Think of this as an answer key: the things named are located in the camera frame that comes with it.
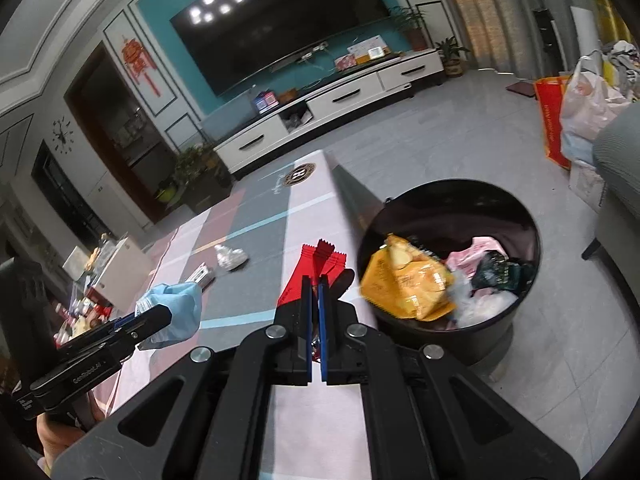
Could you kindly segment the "left human hand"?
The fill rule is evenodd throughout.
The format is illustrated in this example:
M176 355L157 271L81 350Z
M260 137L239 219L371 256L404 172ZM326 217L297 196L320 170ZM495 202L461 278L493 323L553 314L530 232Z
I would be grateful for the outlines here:
M50 477L58 456L85 437L86 432L78 427L56 422L50 414L42 413L37 417L37 434L43 449L43 459L39 466Z

